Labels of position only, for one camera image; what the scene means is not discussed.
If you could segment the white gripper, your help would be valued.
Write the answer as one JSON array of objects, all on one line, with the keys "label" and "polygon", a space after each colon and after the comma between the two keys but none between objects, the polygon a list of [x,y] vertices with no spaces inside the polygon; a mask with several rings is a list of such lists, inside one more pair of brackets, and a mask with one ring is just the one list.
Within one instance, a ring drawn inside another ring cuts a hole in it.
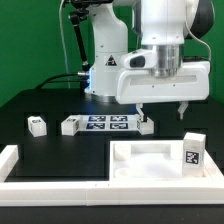
[{"label": "white gripper", "polygon": [[[142,103],[204,100],[209,95],[210,63],[182,61],[181,48],[139,49],[121,57],[122,69],[116,80],[116,100],[136,104],[145,122]],[[188,108],[181,102],[180,119]]]}]

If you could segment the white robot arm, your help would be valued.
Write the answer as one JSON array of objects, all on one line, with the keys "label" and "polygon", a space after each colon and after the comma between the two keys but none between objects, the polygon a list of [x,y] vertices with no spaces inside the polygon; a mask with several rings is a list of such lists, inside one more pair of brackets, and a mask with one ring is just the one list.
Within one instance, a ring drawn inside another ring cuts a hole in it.
[{"label": "white robot arm", "polygon": [[95,61],[87,96],[137,109],[179,102],[180,113],[207,98],[211,60],[185,60],[183,47],[213,26],[212,0],[114,0],[89,10]]}]

